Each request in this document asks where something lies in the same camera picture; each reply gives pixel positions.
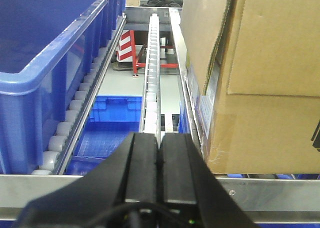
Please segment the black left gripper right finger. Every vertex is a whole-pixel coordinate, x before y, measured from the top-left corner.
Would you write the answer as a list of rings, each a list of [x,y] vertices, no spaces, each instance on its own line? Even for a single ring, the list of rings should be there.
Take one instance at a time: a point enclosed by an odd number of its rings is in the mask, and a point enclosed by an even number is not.
[[[192,137],[164,135],[161,201],[186,224],[185,228],[256,228],[255,224],[211,173]]]

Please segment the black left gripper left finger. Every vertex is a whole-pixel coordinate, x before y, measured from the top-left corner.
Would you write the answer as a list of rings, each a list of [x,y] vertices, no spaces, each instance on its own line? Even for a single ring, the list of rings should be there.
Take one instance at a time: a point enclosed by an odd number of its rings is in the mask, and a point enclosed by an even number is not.
[[[124,200],[134,152],[155,155],[154,134],[131,132],[96,168],[72,183],[27,203],[14,228],[83,228]]]

